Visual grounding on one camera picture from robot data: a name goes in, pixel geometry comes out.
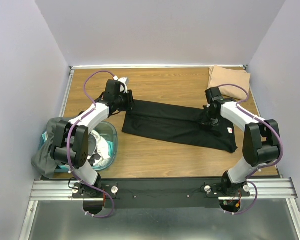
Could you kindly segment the black t shirt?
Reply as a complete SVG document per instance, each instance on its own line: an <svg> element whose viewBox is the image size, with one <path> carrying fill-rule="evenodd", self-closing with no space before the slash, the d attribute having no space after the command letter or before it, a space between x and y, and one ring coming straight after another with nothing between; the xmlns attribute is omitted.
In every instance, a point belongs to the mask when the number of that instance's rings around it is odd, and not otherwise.
<svg viewBox="0 0 300 240"><path fill-rule="evenodd" d="M126 112L122 132L165 142L211 148L228 153L237 150L232 122L219 116L208 124L208 108L193 108L135 100Z"/></svg>

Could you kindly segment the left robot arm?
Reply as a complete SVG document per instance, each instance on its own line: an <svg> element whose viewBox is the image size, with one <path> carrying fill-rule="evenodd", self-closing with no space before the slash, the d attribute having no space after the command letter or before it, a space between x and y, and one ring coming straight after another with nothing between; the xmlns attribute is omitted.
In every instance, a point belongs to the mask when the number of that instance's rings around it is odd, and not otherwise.
<svg viewBox="0 0 300 240"><path fill-rule="evenodd" d="M91 198L105 191L101 189L101 176L88 161L89 135L102 121L132 109L134 99L128 83L127 77L109 79L105 91L86 111L69 121L59 121L55 127L51 158L68 165Z"/></svg>

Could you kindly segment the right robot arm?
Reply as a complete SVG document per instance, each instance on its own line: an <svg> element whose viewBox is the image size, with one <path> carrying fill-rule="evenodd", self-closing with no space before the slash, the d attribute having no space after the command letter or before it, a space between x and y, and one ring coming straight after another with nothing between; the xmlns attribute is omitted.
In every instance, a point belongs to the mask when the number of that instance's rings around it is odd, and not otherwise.
<svg viewBox="0 0 300 240"><path fill-rule="evenodd" d="M263 168L281 161L284 147L279 124L265 120L243 108L232 98L224 98L220 87L205 91L207 106L203 117L204 128L211 130L225 119L240 128L243 133L242 158L221 178L218 190L224 196L232 196L247 184L247 179Z"/></svg>

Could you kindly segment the teal plastic basket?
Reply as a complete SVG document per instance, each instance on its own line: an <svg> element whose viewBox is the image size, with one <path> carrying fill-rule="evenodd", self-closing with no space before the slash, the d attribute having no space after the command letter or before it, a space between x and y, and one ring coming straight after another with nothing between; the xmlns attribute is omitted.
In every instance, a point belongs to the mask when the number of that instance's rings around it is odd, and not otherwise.
<svg viewBox="0 0 300 240"><path fill-rule="evenodd" d="M109 145L109 154L111 156L110 162L103 168L93 167L93 170L99 172L107 169L114 163L118 151L118 134L115 127L106 121L101 122L95 129L101 137L103 137ZM39 148L48 140L48 133L45 131L40 138ZM55 169L55 173L66 173L69 170L69 166L65 163L62 163Z"/></svg>

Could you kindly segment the folded beige t shirt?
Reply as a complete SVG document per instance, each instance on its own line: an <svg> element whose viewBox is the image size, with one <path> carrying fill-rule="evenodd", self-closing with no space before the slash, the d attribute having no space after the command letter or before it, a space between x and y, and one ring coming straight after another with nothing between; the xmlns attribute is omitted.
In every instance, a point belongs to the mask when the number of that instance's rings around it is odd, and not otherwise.
<svg viewBox="0 0 300 240"><path fill-rule="evenodd" d="M245 70L232 70L214 65L209 68L208 89L224 84L233 84L243 88L247 93L250 89L251 74ZM238 87L227 85L219 88L222 95L237 100L244 100L247 94Z"/></svg>

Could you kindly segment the white clothes in basket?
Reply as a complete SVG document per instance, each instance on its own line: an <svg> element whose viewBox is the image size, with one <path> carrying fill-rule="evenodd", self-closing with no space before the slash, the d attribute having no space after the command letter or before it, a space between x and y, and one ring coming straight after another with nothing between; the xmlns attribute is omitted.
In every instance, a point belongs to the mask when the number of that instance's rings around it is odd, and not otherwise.
<svg viewBox="0 0 300 240"><path fill-rule="evenodd" d="M88 136L87 160L92 167L105 168L111 161L108 142L100 134L92 130Z"/></svg>

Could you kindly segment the grey t shirt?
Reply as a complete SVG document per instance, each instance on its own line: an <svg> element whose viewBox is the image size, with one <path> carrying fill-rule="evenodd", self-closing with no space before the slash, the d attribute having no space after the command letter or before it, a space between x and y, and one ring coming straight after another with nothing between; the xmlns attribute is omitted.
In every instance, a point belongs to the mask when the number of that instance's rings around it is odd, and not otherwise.
<svg viewBox="0 0 300 240"><path fill-rule="evenodd" d="M62 163L51 158L51 148L55 136L55 130L59 121L70 121L71 117L56 117L51 118L46 125L46 132L48 134L47 141L39 148L38 152L32 157L32 166L44 177L52 179L56 168Z"/></svg>

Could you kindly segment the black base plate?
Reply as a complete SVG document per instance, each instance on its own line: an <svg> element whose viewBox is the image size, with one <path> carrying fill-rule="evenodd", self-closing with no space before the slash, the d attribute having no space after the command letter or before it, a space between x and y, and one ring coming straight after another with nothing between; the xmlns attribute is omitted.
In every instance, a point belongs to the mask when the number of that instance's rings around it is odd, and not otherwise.
<svg viewBox="0 0 300 240"><path fill-rule="evenodd" d="M72 197L85 209L226 208L238 212L250 196L247 183L231 184L221 177L104 178L101 191L75 183Z"/></svg>

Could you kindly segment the aluminium rail frame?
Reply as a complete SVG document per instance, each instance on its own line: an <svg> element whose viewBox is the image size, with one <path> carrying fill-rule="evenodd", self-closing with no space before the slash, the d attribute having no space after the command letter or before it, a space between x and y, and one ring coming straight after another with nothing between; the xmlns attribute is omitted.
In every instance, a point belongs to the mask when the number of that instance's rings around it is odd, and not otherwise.
<svg viewBox="0 0 300 240"><path fill-rule="evenodd" d="M129 76L141 79L145 82L147 79L158 81L165 79L166 82L171 82L173 73L175 77L181 81L188 80L195 86L208 85L210 65L137 65L132 66L72 66L70 67L70 74L66 93L60 112L61 116L68 115L74 112L75 107L78 106L75 100L83 100L79 94L79 83L81 83L88 75L88 73L96 71L118 71L120 73L128 73ZM296 238L300 240L300 209L297 204L297 192L291 178L283 178L280 175L275 175L275 171L267 171L264 174L257 174L250 178L247 182L249 186L249 195L244 196L242 200L259 203L260 201L271 201L276 203L279 200L284 200L287 205L286 215L291 220L291 226L296 234ZM37 180L33 183L30 202L27 214L24 220L20 238L23 240L30 240L35 235L35 220L39 215L39 205L44 202L57 203L93 203L99 202L96 198L74 198L72 188L74 181L67 184L67 174L58 174L52 180Z"/></svg>

